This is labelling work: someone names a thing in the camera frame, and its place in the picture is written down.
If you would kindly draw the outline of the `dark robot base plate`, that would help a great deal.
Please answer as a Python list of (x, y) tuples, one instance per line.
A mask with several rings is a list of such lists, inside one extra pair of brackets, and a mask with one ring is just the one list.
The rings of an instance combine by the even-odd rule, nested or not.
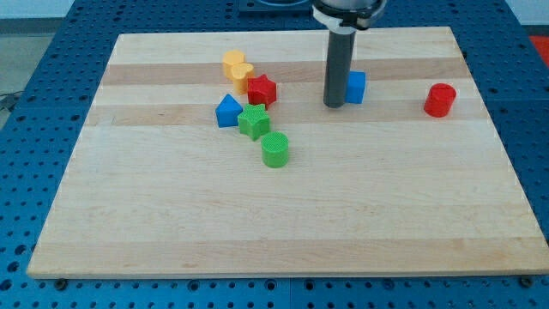
[(310, 13), (309, 0), (237, 0), (241, 15)]

